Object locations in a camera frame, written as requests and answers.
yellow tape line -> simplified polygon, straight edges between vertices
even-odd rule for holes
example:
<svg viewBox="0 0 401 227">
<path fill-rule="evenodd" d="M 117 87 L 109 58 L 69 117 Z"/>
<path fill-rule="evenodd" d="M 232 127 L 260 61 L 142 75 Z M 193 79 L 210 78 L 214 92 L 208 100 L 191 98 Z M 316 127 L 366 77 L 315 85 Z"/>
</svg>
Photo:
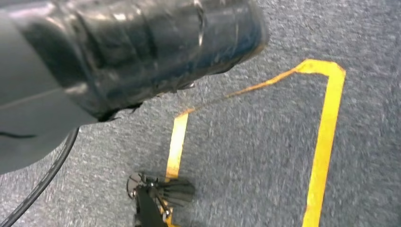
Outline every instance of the yellow tape line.
<svg viewBox="0 0 401 227">
<path fill-rule="evenodd" d="M 303 227 L 318 227 L 346 72 L 334 62 L 316 60 L 305 62 L 298 72 L 320 73 L 329 77 L 302 224 Z"/>
<path fill-rule="evenodd" d="M 188 122 L 188 114 L 181 114 L 174 120 L 173 133 L 171 134 L 170 153 L 167 160 L 166 177 L 177 178 L 180 170 L 181 154 L 183 152 L 185 131 Z M 166 223 L 169 227 L 178 227 L 172 224 L 172 215 Z"/>
<path fill-rule="evenodd" d="M 340 107 L 342 88 L 346 75 L 345 70 L 334 62 L 307 59 L 295 68 L 281 73 L 263 83 L 248 87 L 241 91 L 230 93 L 222 98 L 212 100 L 204 105 L 184 111 L 174 120 L 166 176 L 170 178 L 178 177 L 185 130 L 188 122 L 188 114 L 200 110 L 208 105 L 275 84 L 294 72 L 320 73 L 329 77 L 326 88 L 326 97 L 323 104 L 321 124 L 318 132 L 311 181 L 309 184 L 307 207 L 303 222 L 303 227 L 318 227 L 323 204 L 327 172 L 329 169 L 331 148 L 337 122 L 338 109 Z M 170 216 L 170 218 L 167 220 L 167 224 L 169 227 L 175 227 L 171 224 L 171 217 L 172 216 Z"/>
</svg>

black tape wrap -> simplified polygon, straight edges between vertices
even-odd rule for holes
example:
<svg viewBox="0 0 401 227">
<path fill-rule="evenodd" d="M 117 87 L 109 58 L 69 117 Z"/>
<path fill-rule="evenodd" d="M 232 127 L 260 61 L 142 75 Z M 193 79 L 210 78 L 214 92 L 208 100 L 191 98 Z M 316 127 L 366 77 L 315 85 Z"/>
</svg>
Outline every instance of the black tape wrap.
<svg viewBox="0 0 401 227">
<path fill-rule="evenodd" d="M 65 92 L 98 119 L 225 72 L 268 40 L 252 0 L 79 0 L 8 12 Z"/>
</svg>

black wire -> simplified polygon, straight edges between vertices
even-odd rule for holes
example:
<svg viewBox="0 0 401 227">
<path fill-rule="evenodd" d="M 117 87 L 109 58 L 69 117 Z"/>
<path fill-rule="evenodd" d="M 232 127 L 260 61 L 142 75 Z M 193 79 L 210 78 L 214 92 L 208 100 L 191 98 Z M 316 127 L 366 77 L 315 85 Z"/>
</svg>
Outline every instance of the black wire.
<svg viewBox="0 0 401 227">
<path fill-rule="evenodd" d="M 70 154 L 72 146 L 74 146 L 75 139 L 78 136 L 79 128 L 74 129 L 67 136 L 64 142 L 63 148 L 60 154 L 57 156 L 53 165 L 37 184 L 37 186 L 31 191 L 31 193 L 18 205 L 18 207 L 0 224 L 0 227 L 11 227 L 25 212 L 29 207 L 36 201 L 36 199 L 42 194 L 46 187 L 53 180 L 54 176 L 58 173 L 65 160 Z"/>
</svg>

carpeted floor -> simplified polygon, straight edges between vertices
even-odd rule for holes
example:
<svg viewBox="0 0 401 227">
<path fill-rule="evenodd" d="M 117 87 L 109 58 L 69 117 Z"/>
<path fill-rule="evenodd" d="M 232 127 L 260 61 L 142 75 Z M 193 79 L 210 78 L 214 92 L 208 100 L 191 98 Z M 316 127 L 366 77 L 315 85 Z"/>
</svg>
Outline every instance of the carpeted floor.
<svg viewBox="0 0 401 227">
<path fill-rule="evenodd" d="M 196 88 L 84 126 L 65 166 L 16 227 L 132 226 L 131 172 L 163 175 L 177 113 L 272 78 L 306 58 L 347 71 L 322 227 L 401 226 L 401 2 L 259 0 L 271 42 L 257 58 Z M 183 227 L 302 225 L 327 78 L 294 75 L 189 116 L 180 174 L 196 201 Z M 33 189 L 56 153 L 0 175 L 0 219 Z"/>
</svg>

